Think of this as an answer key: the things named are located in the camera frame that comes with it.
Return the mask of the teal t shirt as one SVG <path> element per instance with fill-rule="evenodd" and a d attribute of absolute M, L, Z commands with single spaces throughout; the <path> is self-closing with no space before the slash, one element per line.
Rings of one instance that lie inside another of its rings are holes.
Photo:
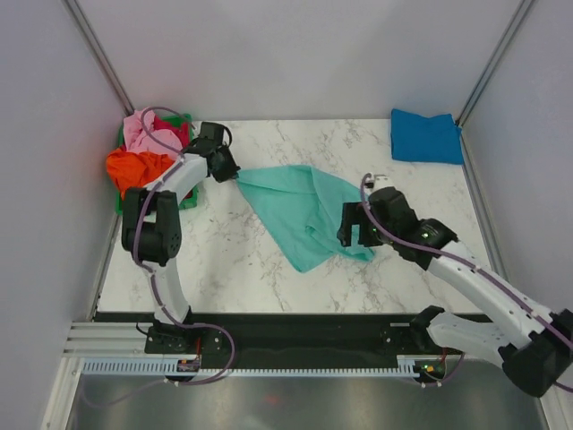
<path fill-rule="evenodd" d="M 343 204 L 360 198 L 356 186 L 307 165 L 242 170 L 238 189 L 278 248 L 300 273 L 338 254 L 369 262 L 374 251 L 344 247 L 337 238 Z"/>

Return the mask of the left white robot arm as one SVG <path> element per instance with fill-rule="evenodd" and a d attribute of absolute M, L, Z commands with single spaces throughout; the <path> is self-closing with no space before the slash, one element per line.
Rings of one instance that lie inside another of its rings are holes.
<path fill-rule="evenodd" d="M 174 164 L 143 187 L 124 195 L 121 241 L 144 272 L 154 301 L 154 319 L 147 334 L 148 354 L 194 353 L 206 326 L 192 321 L 184 297 L 176 256 L 183 232 L 179 205 L 204 179 L 223 183 L 237 178 L 227 126 L 203 122 L 198 136 L 175 156 Z"/>

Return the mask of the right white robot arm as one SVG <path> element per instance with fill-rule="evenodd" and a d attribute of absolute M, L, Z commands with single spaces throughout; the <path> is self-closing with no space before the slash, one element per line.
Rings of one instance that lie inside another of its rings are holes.
<path fill-rule="evenodd" d="M 497 367 L 522 392 L 541 398 L 572 365 L 572 313 L 555 312 L 484 268 L 458 235 L 437 219 L 420 219 L 391 185 L 343 205 L 337 233 L 344 247 L 391 246 L 398 255 L 450 284 L 488 317 L 474 322 L 430 305 L 410 323 L 423 353 L 455 349 Z"/>

